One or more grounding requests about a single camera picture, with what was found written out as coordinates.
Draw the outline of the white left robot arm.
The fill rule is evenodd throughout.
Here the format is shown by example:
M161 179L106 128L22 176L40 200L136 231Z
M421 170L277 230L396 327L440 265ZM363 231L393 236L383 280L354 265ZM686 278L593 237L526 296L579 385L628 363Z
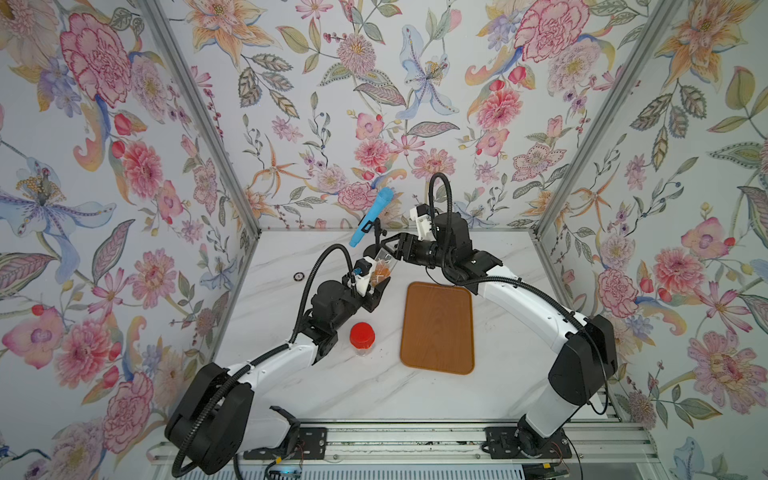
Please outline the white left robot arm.
M325 281L312 297L312 308L300 317L295 340L245 363L227 368L209 363L200 369L165 429L166 439L178 448L172 476L195 469L212 475L253 450L292 454L301 421L260 397L326 357L338 342L339 328L360 309L374 311L389 283L385 279L360 296L354 287Z

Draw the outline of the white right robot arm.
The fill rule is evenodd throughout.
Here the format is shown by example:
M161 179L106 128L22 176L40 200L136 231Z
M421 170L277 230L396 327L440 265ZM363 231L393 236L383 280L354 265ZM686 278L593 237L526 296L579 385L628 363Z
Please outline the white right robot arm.
M440 269L445 280L495 304L534 332L556 355L547 384L518 421L519 436L539 443L553 437L617 372L614 327L587 317L515 275L491 253L473 247L457 213L413 210L417 233L400 233L379 250L412 265Z

